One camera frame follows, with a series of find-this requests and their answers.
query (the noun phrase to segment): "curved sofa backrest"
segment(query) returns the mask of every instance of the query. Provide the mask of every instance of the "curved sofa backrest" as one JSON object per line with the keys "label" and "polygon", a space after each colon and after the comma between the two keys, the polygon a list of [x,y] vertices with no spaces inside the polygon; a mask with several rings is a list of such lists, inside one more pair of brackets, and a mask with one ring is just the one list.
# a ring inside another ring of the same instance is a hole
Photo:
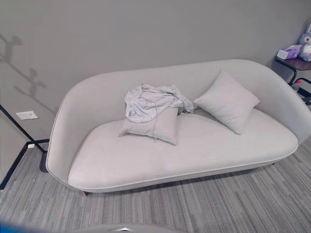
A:
{"label": "curved sofa backrest", "polygon": [[125,118],[124,97],[141,83],[175,84],[190,100],[202,95],[221,69],[258,97],[256,108],[286,125],[302,142],[311,132],[311,112],[272,70],[247,60],[222,60],[172,67],[105,73],[85,79],[65,96],[53,126],[47,169],[68,185],[74,157],[89,132]]}
{"label": "curved sofa backrest", "polygon": [[102,106],[106,113],[102,118],[105,123],[124,118],[124,97],[129,89],[141,83],[152,86],[172,85],[190,100],[203,94],[224,69],[231,73],[240,84],[256,93],[256,80],[262,79],[264,72],[273,73],[270,69],[247,60],[223,60],[186,64],[171,67],[148,68],[130,71],[104,73],[88,78],[70,90],[66,98],[88,102],[91,107]]}

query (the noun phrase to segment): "striped carpet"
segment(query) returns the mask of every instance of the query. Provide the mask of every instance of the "striped carpet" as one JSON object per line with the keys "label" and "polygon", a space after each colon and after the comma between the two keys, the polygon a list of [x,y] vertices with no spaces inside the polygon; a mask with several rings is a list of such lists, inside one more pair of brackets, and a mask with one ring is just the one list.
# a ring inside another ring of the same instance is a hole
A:
{"label": "striped carpet", "polygon": [[27,150],[0,193],[0,220],[57,232],[120,222],[189,233],[311,232],[311,138],[275,165],[88,196],[41,173],[39,160],[38,149]]}

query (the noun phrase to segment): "square pillow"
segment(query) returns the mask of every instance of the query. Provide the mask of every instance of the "square pillow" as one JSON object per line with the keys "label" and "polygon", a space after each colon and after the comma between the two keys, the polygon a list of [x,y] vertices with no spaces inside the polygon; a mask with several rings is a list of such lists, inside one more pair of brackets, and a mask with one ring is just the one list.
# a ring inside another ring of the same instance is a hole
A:
{"label": "square pillow", "polygon": [[229,73],[221,70],[209,90],[195,99],[194,103],[236,134],[242,134],[249,115],[259,103],[259,99]]}
{"label": "square pillow", "polygon": [[177,113],[178,108],[168,107],[156,118],[148,122],[134,123],[129,119],[125,119],[119,136],[123,136],[126,133],[147,135],[176,145]]}

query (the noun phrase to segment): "sofa armrest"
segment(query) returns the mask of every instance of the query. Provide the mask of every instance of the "sofa armrest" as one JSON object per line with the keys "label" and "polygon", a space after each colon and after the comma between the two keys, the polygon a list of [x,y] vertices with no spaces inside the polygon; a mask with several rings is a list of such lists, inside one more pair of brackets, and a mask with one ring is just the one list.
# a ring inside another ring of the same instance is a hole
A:
{"label": "sofa armrest", "polygon": [[[50,137],[46,167],[50,174],[69,187],[69,171],[86,136],[97,126],[124,116],[124,108],[113,107],[108,101],[113,97],[105,90],[111,88],[109,82],[103,82],[101,77],[88,78],[66,94],[59,108]],[[123,98],[116,102],[124,106]]]}
{"label": "sofa armrest", "polygon": [[250,89],[260,99],[256,108],[284,124],[301,144],[311,135],[311,111],[280,76],[263,68]]}

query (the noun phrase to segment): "white sofa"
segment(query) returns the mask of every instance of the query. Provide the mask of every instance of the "white sofa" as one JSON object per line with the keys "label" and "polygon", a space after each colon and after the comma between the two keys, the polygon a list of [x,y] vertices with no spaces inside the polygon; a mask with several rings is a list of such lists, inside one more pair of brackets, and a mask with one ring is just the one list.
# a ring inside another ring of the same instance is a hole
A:
{"label": "white sofa", "polygon": [[[130,88],[175,84],[194,100],[221,69],[260,100],[244,134],[199,109],[178,116],[177,146],[146,136],[118,137]],[[272,164],[295,152],[310,134],[310,110],[285,81],[258,63],[223,60],[121,71],[88,78],[67,93],[46,166],[69,187],[111,192]]]}

